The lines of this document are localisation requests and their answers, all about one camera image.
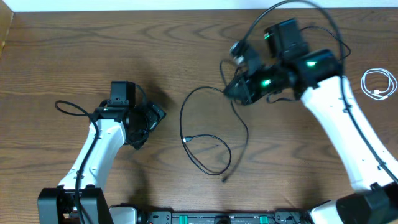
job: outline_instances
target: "white cable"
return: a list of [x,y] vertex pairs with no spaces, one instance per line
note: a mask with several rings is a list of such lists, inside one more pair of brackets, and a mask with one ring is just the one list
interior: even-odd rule
[[[386,90],[384,91],[379,91],[379,90],[368,90],[368,88],[366,88],[366,75],[368,74],[372,74],[372,73],[380,73],[385,75],[388,78],[388,87]],[[368,95],[368,97],[374,99],[374,100],[385,100],[387,99],[389,96],[391,96],[398,87],[398,83],[396,78],[392,75],[391,72],[387,71],[386,69],[383,68],[372,68],[367,70],[361,79],[361,88],[362,91]]]

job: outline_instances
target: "green light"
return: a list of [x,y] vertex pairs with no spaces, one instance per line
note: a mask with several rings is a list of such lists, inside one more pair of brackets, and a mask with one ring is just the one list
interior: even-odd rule
[[264,80],[264,81],[262,81],[261,85],[263,87],[265,87],[265,86],[269,85],[270,83],[271,83],[271,80]]
[[314,67],[317,64],[317,62],[306,62],[306,64],[308,67]]

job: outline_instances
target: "white wall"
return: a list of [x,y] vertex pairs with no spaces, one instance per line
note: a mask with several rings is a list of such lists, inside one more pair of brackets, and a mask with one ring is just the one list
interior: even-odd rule
[[[398,0],[313,0],[322,7],[398,7]],[[280,0],[4,0],[14,12],[265,9]],[[284,7],[308,7],[290,3]]]

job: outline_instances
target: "wooden surface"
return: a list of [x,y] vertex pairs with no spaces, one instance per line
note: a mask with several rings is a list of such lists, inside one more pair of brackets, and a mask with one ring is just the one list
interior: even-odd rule
[[0,0],[0,57],[3,46],[6,44],[8,30],[11,26],[13,12],[6,3]]
[[[88,111],[109,97],[111,80],[130,80],[161,104],[167,117],[140,150],[123,146],[106,185],[108,205],[130,202],[174,210],[273,210],[308,208],[352,193],[345,169],[312,114],[300,103],[265,100],[238,111],[250,130],[249,147],[229,182],[201,173],[179,138],[178,114],[192,89],[222,88],[218,63],[261,13],[251,11],[143,11],[18,13],[0,60],[0,222],[38,222],[36,200],[71,168],[88,134],[86,118],[59,113],[54,101],[74,102]],[[398,156],[398,96],[374,101],[360,89],[368,68],[398,74],[398,9],[334,9],[352,48],[346,73],[381,141]],[[297,17],[301,26],[326,26],[313,9],[273,12],[252,35],[271,62],[262,30]],[[312,49],[336,49],[321,30],[305,33]],[[233,68],[225,68],[231,73]],[[386,86],[384,78],[370,85]],[[183,118],[186,135],[216,134],[233,148],[244,128],[219,93],[190,99]],[[218,142],[190,142],[207,166],[225,166]]]

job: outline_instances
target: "cardboard edge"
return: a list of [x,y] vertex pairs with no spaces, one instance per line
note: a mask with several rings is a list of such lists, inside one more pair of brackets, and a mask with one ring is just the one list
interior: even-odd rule
[[6,39],[11,27],[12,18],[14,13],[6,5],[3,0],[0,0],[0,58],[2,50],[6,44]]

